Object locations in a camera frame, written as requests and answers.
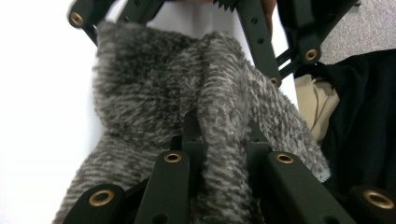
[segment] white background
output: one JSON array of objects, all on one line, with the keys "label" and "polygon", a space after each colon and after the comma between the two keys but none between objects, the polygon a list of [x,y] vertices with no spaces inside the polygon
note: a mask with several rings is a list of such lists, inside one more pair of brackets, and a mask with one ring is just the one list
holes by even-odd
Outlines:
[{"label": "white background", "polygon": [[[70,4],[70,0],[2,2],[1,224],[50,223],[77,168],[102,133],[92,105],[96,47],[68,24]],[[231,30],[247,48],[236,13],[210,4],[179,4],[166,6],[160,14],[154,26],[161,29],[197,37],[213,29]],[[286,41],[275,23],[273,44],[279,54]],[[282,88],[289,90],[295,103],[292,79]]]}]

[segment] knitted scarf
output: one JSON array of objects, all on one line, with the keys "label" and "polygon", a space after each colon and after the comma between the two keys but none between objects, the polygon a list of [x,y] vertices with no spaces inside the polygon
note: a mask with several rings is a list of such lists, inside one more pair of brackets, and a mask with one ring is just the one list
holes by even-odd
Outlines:
[{"label": "knitted scarf", "polygon": [[53,223],[62,223],[91,187],[112,183],[128,189],[147,178],[194,108],[207,150],[204,181],[191,200],[192,223],[263,223],[248,185],[243,142],[249,119],[259,124],[272,150],[295,154],[321,182],[330,176],[294,105],[227,34],[194,39],[111,22],[102,22],[97,34],[94,102],[106,130]]}]

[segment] beige fabric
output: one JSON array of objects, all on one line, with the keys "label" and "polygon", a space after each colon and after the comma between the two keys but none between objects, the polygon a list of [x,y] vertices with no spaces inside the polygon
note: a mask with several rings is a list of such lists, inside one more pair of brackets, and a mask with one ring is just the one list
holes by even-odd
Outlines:
[{"label": "beige fabric", "polygon": [[329,127],[329,118],[340,98],[331,83],[312,79],[311,75],[298,77],[294,81],[300,114],[320,144]]}]

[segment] black fabric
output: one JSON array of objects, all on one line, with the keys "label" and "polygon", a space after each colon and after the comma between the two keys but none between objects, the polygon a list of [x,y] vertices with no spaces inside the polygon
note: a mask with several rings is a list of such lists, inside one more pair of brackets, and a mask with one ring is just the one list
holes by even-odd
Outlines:
[{"label": "black fabric", "polygon": [[396,190],[396,50],[306,67],[296,73],[331,82],[340,103],[322,142],[332,178],[325,186],[347,194],[371,185]]}]

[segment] gray knit fabric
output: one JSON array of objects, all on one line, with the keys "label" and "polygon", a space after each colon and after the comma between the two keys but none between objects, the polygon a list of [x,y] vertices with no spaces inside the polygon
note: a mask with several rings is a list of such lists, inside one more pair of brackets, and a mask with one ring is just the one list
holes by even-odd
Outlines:
[{"label": "gray knit fabric", "polygon": [[198,40],[110,22],[99,25],[98,36],[94,100],[106,132],[53,223],[62,223],[93,186],[128,189],[148,177],[194,108],[208,148],[204,183],[191,200],[192,223],[263,223],[248,185],[243,143],[249,118],[260,124],[273,150],[299,156],[320,181],[330,176],[294,105],[245,59],[233,38],[213,33]]},{"label": "gray knit fabric", "polygon": [[396,0],[363,0],[334,27],[322,46],[323,63],[382,49],[396,49]]}]

